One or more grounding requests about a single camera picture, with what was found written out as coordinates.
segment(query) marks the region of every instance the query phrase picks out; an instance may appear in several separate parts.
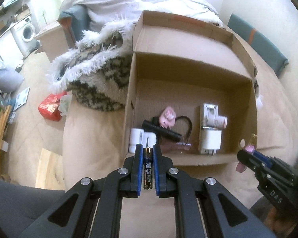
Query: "person's hand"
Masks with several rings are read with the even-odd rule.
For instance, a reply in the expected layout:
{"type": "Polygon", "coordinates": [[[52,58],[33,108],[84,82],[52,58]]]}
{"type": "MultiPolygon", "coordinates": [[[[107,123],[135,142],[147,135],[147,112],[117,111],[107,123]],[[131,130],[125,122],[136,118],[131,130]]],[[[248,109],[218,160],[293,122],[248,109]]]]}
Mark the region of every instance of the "person's hand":
{"type": "Polygon", "coordinates": [[[296,226],[293,219],[281,216],[281,214],[273,206],[268,212],[264,221],[264,225],[273,231],[278,237],[287,237],[296,226]]]}

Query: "white sheet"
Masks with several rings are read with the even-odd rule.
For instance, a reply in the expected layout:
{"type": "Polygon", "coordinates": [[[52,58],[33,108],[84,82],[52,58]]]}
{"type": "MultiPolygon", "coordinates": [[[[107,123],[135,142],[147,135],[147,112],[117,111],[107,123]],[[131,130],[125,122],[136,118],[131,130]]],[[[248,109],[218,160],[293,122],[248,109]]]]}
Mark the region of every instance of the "white sheet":
{"type": "Polygon", "coordinates": [[[88,7],[90,28],[97,32],[116,18],[137,22],[143,10],[175,13],[223,27],[217,11],[205,0],[64,0],[60,10],[78,4],[88,7]]]}

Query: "fur blanket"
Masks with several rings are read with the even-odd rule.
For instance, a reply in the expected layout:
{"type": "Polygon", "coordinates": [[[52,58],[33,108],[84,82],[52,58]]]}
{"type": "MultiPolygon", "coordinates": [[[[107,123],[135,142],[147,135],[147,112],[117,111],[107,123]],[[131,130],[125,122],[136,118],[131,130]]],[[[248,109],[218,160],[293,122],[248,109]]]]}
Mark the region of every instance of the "fur blanket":
{"type": "Polygon", "coordinates": [[[49,74],[53,93],[72,90],[82,105],[100,111],[125,106],[135,22],[115,20],[85,31],[77,49],[58,56],[49,74]]]}

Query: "washing machine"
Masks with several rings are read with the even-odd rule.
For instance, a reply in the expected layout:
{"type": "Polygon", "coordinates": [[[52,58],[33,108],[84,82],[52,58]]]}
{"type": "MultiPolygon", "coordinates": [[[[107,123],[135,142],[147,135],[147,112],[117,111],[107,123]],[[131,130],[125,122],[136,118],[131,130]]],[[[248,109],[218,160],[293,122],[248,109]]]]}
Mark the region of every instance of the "washing machine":
{"type": "Polygon", "coordinates": [[[16,23],[11,28],[11,33],[24,58],[27,58],[30,52],[35,49],[38,42],[34,39],[36,31],[32,25],[31,16],[16,23]]]}

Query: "red bag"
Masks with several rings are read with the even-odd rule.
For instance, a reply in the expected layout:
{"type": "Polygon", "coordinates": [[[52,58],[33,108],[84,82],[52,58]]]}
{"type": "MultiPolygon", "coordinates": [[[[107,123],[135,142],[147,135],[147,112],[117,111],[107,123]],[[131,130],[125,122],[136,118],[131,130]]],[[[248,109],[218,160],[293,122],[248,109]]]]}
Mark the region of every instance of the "red bag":
{"type": "Polygon", "coordinates": [[[67,92],[62,92],[60,94],[50,94],[43,102],[39,105],[37,110],[39,110],[40,114],[49,120],[52,121],[60,121],[62,116],[61,112],[58,110],[58,106],[60,105],[60,99],[62,96],[67,95],[67,92]]]}

